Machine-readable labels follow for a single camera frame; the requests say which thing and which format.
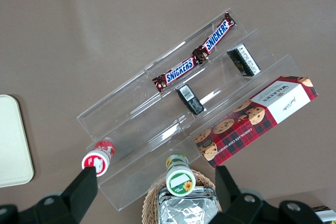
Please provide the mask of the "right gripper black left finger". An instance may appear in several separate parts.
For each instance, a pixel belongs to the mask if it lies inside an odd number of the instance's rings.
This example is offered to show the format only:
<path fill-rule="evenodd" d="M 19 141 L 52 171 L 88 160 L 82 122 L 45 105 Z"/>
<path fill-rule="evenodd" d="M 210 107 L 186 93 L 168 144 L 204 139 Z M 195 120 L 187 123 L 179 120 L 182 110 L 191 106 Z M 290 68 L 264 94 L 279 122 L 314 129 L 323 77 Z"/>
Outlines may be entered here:
<path fill-rule="evenodd" d="M 80 223 L 98 192 L 96 169 L 86 167 L 60 195 L 50 195 L 19 212 L 1 205 L 1 223 Z"/>

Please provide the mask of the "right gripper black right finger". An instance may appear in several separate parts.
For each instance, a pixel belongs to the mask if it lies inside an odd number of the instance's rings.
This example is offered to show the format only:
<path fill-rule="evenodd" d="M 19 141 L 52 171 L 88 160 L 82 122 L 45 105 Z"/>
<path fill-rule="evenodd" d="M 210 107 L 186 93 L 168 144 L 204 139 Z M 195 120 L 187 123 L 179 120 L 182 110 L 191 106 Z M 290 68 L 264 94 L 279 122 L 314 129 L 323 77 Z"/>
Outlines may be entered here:
<path fill-rule="evenodd" d="M 215 191 L 222 212 L 210 223 L 322 223 L 307 204 L 282 201 L 274 207 L 252 193 L 242 193 L 226 166 L 215 169 Z"/>

